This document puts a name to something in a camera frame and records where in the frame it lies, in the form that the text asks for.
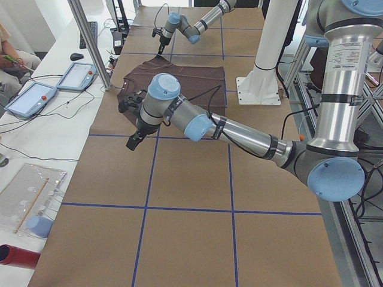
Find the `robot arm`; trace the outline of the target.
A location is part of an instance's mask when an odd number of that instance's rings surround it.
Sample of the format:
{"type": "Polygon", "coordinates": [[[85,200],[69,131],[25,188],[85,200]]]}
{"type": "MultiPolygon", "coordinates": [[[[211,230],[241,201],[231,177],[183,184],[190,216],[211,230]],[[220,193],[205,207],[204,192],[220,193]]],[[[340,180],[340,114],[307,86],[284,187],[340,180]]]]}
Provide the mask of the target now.
{"type": "Polygon", "coordinates": [[[176,30],[179,30],[190,43],[195,44],[200,40],[200,36],[205,32],[215,21],[223,15],[231,12],[236,5],[235,0],[220,0],[219,3],[205,14],[194,25],[191,25],[186,16],[171,12],[168,15],[167,21],[163,28],[154,28],[152,37],[160,36],[160,45],[158,54],[161,55],[167,45],[169,45],[176,30]]]}
{"type": "Polygon", "coordinates": [[[118,97],[118,110],[135,116],[137,130],[127,147],[135,149],[169,123],[192,141],[210,136],[271,160],[324,200],[347,200],[364,186],[354,134],[370,48],[381,32],[381,1],[309,2],[305,36],[329,49],[315,134],[308,143],[278,139],[194,105],[176,77],[159,73],[147,89],[118,97]]]}

